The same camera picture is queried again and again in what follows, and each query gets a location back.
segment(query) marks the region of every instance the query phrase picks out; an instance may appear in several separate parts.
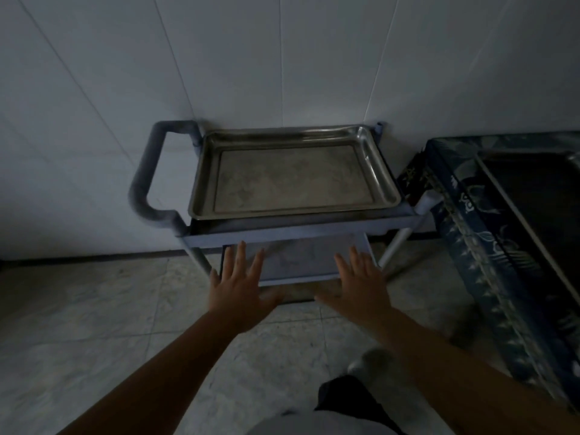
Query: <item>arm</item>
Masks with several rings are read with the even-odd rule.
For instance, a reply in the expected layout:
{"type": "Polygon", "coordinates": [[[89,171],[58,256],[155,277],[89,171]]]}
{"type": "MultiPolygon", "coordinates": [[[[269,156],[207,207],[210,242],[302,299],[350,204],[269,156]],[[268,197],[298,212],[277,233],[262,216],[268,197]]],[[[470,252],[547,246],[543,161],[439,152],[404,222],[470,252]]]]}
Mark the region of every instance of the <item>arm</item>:
{"type": "Polygon", "coordinates": [[[214,269],[210,274],[208,312],[60,433],[172,434],[229,343],[282,300],[259,298],[263,261],[262,250],[246,275],[245,244],[239,244],[235,264],[228,248],[222,280],[214,269]]]}
{"type": "Polygon", "coordinates": [[[317,300],[367,328],[415,380],[457,434],[578,434],[580,419],[535,391],[453,347],[391,307],[381,272],[351,248],[351,266],[335,256],[342,294],[317,300]]]}

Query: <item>metal tray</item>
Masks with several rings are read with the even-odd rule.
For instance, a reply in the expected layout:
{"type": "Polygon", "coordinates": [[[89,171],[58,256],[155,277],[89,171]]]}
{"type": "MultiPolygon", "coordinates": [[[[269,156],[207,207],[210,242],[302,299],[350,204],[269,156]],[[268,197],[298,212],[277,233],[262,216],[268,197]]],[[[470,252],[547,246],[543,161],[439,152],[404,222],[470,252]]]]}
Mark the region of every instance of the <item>metal tray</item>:
{"type": "Polygon", "coordinates": [[[548,149],[475,157],[547,263],[580,304],[580,156],[548,149]]]}
{"type": "Polygon", "coordinates": [[[211,131],[189,214],[234,219],[384,209],[400,201],[365,126],[211,131]]]}

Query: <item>left hand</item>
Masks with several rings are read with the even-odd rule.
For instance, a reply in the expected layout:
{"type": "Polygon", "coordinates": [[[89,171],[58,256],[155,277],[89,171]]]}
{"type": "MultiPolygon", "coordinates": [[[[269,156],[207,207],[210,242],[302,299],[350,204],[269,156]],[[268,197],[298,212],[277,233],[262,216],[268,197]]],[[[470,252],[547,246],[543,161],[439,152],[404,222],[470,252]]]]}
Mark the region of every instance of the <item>left hand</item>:
{"type": "Polygon", "coordinates": [[[234,251],[231,247],[226,249],[221,280],[215,269],[209,274],[208,311],[224,314],[238,333],[255,327],[284,299],[284,294],[280,292],[260,298],[257,283],[262,273],[264,254],[264,249],[260,250],[250,269],[246,270],[246,243],[242,241],[238,244],[235,262],[234,251]]]}

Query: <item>cart handle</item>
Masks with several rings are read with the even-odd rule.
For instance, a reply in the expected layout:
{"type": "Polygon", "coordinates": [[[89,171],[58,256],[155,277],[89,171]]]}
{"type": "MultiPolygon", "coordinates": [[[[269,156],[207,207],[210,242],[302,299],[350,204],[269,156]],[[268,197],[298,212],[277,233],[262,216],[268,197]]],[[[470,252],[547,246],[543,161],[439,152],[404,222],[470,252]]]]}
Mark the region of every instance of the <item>cart handle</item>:
{"type": "Polygon", "coordinates": [[[189,134],[192,138],[195,153],[199,156],[201,150],[201,133],[196,121],[161,121],[151,128],[149,140],[141,161],[129,188],[129,204],[131,209],[147,224],[155,227],[170,228],[176,237],[187,235],[187,225],[179,215],[172,210],[159,210],[151,207],[147,201],[147,194],[151,188],[153,175],[161,156],[163,143],[167,132],[189,134]]]}

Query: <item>right hand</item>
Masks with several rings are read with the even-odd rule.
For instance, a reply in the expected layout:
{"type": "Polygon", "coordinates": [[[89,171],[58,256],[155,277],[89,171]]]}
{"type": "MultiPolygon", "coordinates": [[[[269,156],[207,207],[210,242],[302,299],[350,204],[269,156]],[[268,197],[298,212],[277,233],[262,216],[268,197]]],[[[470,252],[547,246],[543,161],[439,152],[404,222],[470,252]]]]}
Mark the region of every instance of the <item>right hand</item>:
{"type": "Polygon", "coordinates": [[[314,298],[355,324],[372,328],[391,310],[381,269],[374,265],[370,255],[358,253],[355,247],[350,248],[350,266],[340,254],[334,259],[342,281],[342,294],[337,298],[319,292],[314,298]]]}

